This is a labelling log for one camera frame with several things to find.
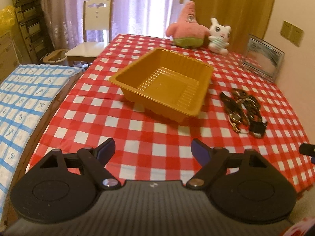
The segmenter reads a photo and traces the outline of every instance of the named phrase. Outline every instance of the table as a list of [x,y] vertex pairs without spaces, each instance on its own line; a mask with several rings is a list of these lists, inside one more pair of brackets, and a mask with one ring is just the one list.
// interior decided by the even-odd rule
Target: table
[[[127,101],[109,78],[141,55],[163,47],[213,65],[212,84],[197,118],[176,123]],[[240,55],[224,57],[206,49],[190,50],[167,39],[120,34],[94,61],[71,90],[51,120],[35,150],[29,167],[47,152],[60,148],[73,153],[84,146],[96,147],[112,137],[116,153],[106,168],[122,182],[176,180],[184,183],[200,166],[192,157],[190,144],[198,138],[210,147],[226,147],[231,153],[246,148],[259,151],[301,191],[314,182],[315,166],[300,155],[299,145],[307,136],[293,109],[277,88],[243,71]],[[261,114],[269,124],[263,139],[237,134],[223,112],[219,94],[243,88],[261,103]]]

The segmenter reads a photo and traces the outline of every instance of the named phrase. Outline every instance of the yellow curtain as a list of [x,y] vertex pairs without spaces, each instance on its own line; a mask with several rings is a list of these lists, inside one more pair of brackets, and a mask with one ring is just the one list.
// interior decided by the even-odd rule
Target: yellow curtain
[[263,38],[274,0],[192,0],[196,3],[199,24],[211,26],[210,18],[232,28],[229,50],[244,53],[248,35]]

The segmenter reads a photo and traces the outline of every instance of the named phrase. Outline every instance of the photo frame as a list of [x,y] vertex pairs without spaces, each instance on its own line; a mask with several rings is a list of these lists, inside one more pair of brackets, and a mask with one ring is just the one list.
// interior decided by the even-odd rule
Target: photo frame
[[275,82],[283,58],[283,51],[250,34],[241,63],[245,70],[249,70],[270,82]]

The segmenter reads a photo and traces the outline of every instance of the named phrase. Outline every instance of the white plush bunny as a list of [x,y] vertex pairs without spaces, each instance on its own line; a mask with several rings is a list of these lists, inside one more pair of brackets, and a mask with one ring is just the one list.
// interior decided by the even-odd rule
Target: white plush bunny
[[225,47],[229,45],[231,27],[219,25],[215,18],[212,18],[211,22],[212,26],[209,29],[210,36],[208,37],[210,40],[209,49],[212,52],[226,55],[228,51]]

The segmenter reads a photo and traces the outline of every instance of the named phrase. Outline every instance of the blue and white plaid cloth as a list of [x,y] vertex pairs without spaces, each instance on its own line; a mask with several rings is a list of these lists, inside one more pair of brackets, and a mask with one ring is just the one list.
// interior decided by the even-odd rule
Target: blue and white plaid cloth
[[81,68],[20,65],[0,85],[0,218],[20,156],[39,120]]

